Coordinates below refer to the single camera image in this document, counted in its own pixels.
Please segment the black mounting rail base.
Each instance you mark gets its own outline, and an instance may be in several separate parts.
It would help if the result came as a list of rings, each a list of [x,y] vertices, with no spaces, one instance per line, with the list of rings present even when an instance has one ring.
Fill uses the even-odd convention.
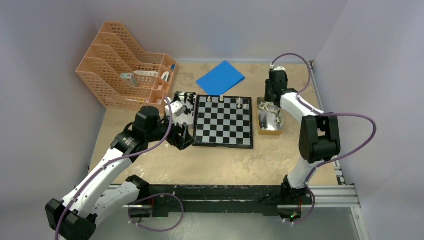
[[[140,187],[138,205],[152,207],[153,217],[170,213],[261,214],[289,218],[312,204],[306,190],[288,192],[281,185],[166,185]]]

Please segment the silver tin with black pieces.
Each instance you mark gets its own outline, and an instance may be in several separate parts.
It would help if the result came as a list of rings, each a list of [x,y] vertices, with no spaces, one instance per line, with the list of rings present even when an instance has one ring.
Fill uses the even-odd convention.
[[[175,125],[194,127],[195,106],[197,93],[190,91],[176,91],[171,102],[172,119]]]

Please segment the black and white chessboard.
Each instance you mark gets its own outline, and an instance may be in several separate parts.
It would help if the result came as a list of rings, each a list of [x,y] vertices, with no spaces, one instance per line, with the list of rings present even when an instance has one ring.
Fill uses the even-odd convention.
[[[193,146],[253,149],[252,98],[245,96],[198,95],[195,104]],[[241,98],[241,108],[237,108]]]

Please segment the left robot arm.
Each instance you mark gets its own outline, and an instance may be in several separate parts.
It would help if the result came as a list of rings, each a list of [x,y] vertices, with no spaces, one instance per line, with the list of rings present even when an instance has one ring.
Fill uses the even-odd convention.
[[[108,192],[112,182],[139,156],[163,142],[182,151],[193,142],[189,126],[180,120],[178,109],[172,104],[165,107],[165,116],[153,106],[144,106],[133,122],[127,124],[106,151],[97,166],[62,199],[51,199],[45,206],[48,223],[54,238],[88,240],[97,227],[111,214],[126,204],[153,204],[155,198],[171,197],[173,193],[154,191],[152,185],[132,175],[115,190]]]

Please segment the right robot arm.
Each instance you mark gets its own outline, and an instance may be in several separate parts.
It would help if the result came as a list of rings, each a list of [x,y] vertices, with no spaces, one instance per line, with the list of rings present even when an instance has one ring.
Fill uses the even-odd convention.
[[[193,146],[253,149],[252,98],[199,95],[194,106]],[[300,123],[300,159],[285,176],[280,191],[282,200],[292,204],[306,192],[312,170],[340,153],[338,118],[326,116],[323,111],[304,102],[298,91],[288,88],[284,67],[270,69],[265,81],[264,103],[260,108],[263,113],[271,115],[267,127],[282,124],[281,110]]]

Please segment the orange mesh file organizer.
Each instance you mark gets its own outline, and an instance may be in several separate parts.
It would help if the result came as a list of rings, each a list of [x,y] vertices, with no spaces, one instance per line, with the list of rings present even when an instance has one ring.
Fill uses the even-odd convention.
[[[144,50],[119,21],[105,21],[76,73],[105,108],[164,113],[177,71],[168,54]]]

